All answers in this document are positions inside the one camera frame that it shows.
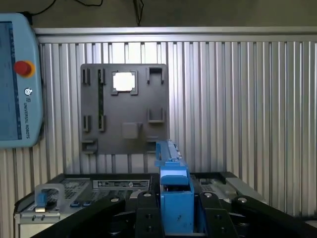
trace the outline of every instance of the black cable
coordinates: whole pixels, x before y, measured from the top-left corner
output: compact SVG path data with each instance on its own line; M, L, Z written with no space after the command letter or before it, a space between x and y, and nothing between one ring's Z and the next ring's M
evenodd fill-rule
M80 0L74 0L74 1L82 4L83 6L101 6L104 3L104 0L101 0L99 4L86 4L86 3L84 3L84 2L82 2Z
M143 16L143 8L144 8L144 3L143 3L143 0L140 0L142 6L141 6L141 12L140 12L140 16L138 16L138 21L137 21L137 24L138 26L141 25L141 21L142 21L142 16Z
M47 11L48 9L50 9L54 4L55 4L56 0L53 0L53 2L45 9L43 9L42 11L39 11L37 13L31 13L31 16L36 16L36 15L40 15L43 12Z
M104 0L101 0L99 4L85 4L83 2L81 2L80 0L74 0L84 6L101 6L104 3ZM39 11L37 13L31 13L31 16L36 16L36 15L40 15L44 12L46 12L47 10L49 10L54 4L55 4L56 0L53 0L53 2L46 8L44 8L42 11Z

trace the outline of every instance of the universal robots logo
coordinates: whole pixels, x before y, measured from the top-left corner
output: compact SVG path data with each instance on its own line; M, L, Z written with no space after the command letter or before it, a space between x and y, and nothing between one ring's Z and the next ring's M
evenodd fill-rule
M32 89L30 89L30 88L26 88L26 89L24 89L24 94L26 95L26 96L30 96L31 94L32 94Z
M26 98L26 103L24 103L24 121L25 121L25 134L26 138L30 138L30 126L29 126L29 110L28 110L28 103L31 102L31 98L29 97L32 94L32 89L26 88L24 89L24 94L28 96Z

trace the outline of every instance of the gray mounting board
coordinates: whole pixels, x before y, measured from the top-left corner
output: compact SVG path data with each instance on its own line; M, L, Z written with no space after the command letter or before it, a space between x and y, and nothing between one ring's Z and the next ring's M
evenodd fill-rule
M164 64L81 66L82 151L143 154L168 139Z

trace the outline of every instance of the emergency stop button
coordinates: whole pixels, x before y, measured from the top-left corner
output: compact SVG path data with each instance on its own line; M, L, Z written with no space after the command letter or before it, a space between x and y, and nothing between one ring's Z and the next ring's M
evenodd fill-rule
M29 62L26 61L17 61L14 64L14 71L20 76L27 77L32 72L32 66Z

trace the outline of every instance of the corrugated metal wall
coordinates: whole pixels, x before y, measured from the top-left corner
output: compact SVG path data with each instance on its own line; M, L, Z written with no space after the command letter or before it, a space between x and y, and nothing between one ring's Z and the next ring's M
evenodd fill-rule
M272 206L292 215L313 215L317 31L305 36L240 31L213 35L205 28L203 34L189 34L178 28L177 35L173 30L143 35L39 30L45 133L32 149L0 152L2 237L13 237L15 201L59 173L157 171L153 155L80 153L83 63L167 64L170 137L191 171L231 171Z

